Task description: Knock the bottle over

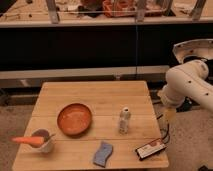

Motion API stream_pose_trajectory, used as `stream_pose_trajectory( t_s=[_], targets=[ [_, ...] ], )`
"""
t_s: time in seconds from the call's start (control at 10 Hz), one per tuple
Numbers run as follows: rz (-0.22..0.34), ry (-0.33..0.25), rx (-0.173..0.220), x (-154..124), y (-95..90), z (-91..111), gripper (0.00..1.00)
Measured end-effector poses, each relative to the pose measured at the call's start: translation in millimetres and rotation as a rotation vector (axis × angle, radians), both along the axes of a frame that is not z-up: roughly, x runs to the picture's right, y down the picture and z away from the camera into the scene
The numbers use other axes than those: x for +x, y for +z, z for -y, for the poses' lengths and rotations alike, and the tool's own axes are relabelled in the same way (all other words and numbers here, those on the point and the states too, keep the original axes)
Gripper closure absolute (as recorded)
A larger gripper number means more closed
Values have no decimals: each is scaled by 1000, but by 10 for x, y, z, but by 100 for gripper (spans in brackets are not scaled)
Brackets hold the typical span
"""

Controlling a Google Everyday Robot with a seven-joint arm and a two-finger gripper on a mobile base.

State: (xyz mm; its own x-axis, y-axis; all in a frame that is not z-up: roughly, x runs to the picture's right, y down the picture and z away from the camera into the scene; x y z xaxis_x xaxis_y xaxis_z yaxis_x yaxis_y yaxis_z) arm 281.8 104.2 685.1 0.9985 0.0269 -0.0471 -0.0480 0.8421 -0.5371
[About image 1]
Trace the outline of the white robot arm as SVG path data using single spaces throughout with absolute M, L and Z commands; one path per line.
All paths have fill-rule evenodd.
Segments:
M 180 107 L 188 97 L 213 113 L 213 85 L 206 81 L 213 60 L 213 39 L 177 43 L 172 52 L 179 64 L 165 74 L 166 85 L 158 93 L 164 106 Z

